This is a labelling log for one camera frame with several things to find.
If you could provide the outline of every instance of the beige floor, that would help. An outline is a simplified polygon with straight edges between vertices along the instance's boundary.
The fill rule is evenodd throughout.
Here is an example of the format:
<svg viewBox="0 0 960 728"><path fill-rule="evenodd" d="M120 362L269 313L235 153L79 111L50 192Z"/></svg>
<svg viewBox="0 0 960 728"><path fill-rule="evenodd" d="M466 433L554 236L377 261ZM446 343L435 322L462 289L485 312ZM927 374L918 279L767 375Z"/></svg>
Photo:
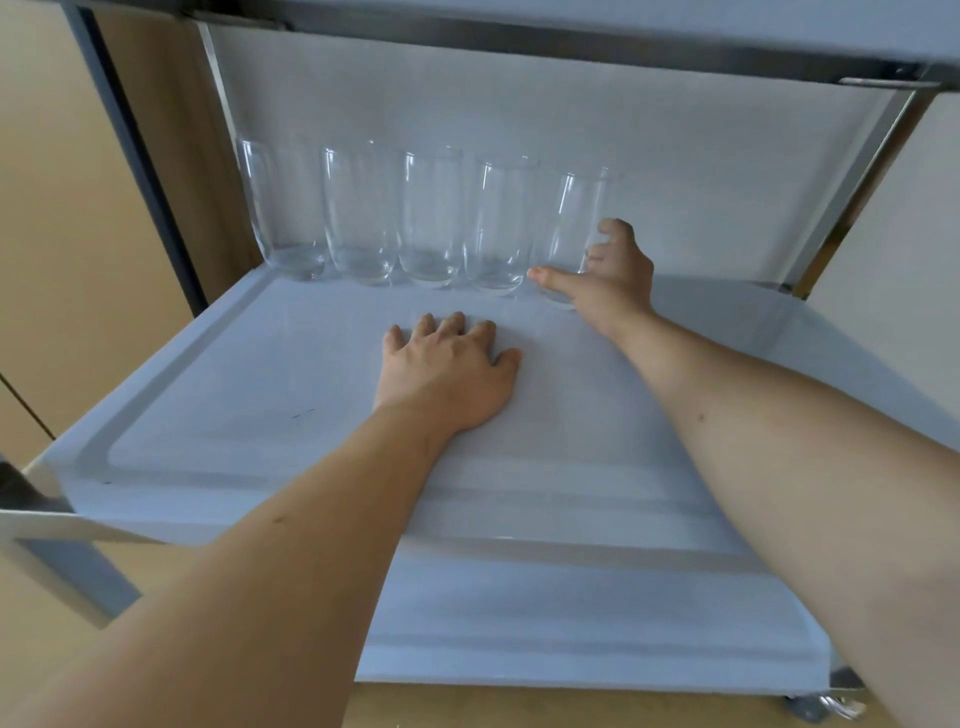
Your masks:
<svg viewBox="0 0 960 728"><path fill-rule="evenodd" d="M161 587L196 552L174 546L105 545L143 591ZM0 558L0 722L25 693L96 638L96 631ZM894 728L871 702L865 728ZM834 724L838 718L831 719ZM348 728L775 728L804 725L774 698L655 692L358 685Z"/></svg>

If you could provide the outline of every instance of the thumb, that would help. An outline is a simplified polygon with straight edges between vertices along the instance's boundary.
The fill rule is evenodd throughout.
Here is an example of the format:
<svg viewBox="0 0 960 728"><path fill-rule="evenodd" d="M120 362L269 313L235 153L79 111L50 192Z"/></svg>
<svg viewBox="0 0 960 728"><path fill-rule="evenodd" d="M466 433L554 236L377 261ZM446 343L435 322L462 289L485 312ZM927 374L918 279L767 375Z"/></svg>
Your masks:
<svg viewBox="0 0 960 728"><path fill-rule="evenodd" d="M504 376L508 376L510 381L513 381L520 369L521 359L523 359L523 352L520 349L507 349L500 352L496 361L493 362L493 366L503 372Z"/></svg>
<svg viewBox="0 0 960 728"><path fill-rule="evenodd" d="M571 299L580 283L580 276L576 273L568 273L559 268L549 265L543 265L539 268L531 268L527 275L541 288L557 293L566 293Z"/></svg>

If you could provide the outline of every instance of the drinking glass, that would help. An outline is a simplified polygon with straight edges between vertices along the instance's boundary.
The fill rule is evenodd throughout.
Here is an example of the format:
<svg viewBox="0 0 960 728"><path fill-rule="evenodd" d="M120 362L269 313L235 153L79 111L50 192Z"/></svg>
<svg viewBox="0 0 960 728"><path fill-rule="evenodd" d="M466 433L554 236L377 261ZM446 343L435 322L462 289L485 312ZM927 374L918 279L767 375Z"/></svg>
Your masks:
<svg viewBox="0 0 960 728"><path fill-rule="evenodd" d="M306 140L237 140L253 236L267 265L309 280L326 264L320 176Z"/></svg>
<svg viewBox="0 0 960 728"><path fill-rule="evenodd" d="M506 296L523 283L527 271L537 163L527 157L485 158L478 168L464 271L480 290Z"/></svg>
<svg viewBox="0 0 960 728"><path fill-rule="evenodd" d="M536 265L552 265L571 273L587 268L587 248L603 242L597 225L607 217L611 188L616 177L607 167L596 174L567 172L561 175L550 219L549 237L534 253ZM568 296L540 290L553 303L570 306Z"/></svg>
<svg viewBox="0 0 960 728"><path fill-rule="evenodd" d="M442 288L460 270L462 158L452 147L404 155L399 258L414 283Z"/></svg>
<svg viewBox="0 0 960 728"><path fill-rule="evenodd" d="M323 151L326 242L337 270L360 283L383 283L396 265L399 163L373 143Z"/></svg>

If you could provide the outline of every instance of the person's left hand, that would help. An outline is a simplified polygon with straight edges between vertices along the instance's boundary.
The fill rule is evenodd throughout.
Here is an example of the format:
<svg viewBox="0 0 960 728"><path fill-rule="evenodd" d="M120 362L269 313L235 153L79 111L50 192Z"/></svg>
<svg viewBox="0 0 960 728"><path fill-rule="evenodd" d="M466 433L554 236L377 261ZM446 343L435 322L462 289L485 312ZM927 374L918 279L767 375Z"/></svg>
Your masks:
<svg viewBox="0 0 960 728"><path fill-rule="evenodd" d="M373 409L410 405L450 435L499 412L514 391L520 350L507 349L491 364L496 324L482 321L463 333L465 325L459 311L439 327L428 313L406 345L400 327L390 327Z"/></svg>

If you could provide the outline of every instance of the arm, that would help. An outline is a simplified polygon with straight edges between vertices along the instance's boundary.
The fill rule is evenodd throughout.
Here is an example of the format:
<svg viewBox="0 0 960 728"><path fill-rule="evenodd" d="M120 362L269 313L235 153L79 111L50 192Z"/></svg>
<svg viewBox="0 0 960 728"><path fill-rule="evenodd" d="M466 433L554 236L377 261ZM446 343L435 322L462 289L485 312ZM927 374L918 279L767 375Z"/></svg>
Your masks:
<svg viewBox="0 0 960 728"><path fill-rule="evenodd" d="M375 411L252 511L9 728L340 726L373 609L420 489L454 433L496 414L519 352L463 314L391 328Z"/></svg>
<svg viewBox="0 0 960 728"><path fill-rule="evenodd" d="M633 229L534 269L654 392L721 507L906 726L960 716L960 454L659 317Z"/></svg>

